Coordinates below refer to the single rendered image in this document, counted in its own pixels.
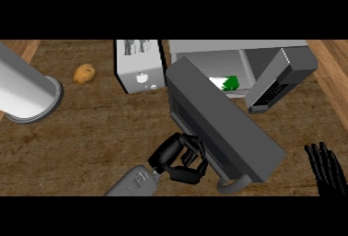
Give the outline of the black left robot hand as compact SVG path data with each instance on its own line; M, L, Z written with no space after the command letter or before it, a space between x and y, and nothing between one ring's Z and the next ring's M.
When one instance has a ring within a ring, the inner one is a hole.
M172 181L197 184L208 167L200 139L175 133L156 148L147 163L157 174L168 172Z

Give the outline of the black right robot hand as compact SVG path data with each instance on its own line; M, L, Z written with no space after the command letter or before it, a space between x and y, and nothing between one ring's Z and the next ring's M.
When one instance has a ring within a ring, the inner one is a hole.
M321 142L318 145L303 146L309 166L315 177L320 196L348 196L348 182L334 152Z

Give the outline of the white and green milk carton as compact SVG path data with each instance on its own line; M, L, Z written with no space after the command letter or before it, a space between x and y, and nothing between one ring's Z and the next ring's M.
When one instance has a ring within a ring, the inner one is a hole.
M209 81L213 83L213 85L221 91L231 91L237 90L239 88L239 80L236 76L211 77Z

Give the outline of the grey microwave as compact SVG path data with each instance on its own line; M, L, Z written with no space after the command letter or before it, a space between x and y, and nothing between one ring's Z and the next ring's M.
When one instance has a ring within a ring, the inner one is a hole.
M225 91L243 98L249 113L262 113L318 69L305 40L169 40L171 63L183 57L222 88L236 77L239 87Z

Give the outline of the white toaster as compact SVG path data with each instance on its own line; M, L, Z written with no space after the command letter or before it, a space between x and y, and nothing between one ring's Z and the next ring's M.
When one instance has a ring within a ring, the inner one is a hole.
M160 40L113 41L113 74L128 94L165 87Z

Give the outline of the brown potato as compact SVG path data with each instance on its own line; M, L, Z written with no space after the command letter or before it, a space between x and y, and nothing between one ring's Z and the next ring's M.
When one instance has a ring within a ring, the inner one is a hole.
M96 69L91 64L84 64L76 68L73 81L78 84L88 83L96 78Z

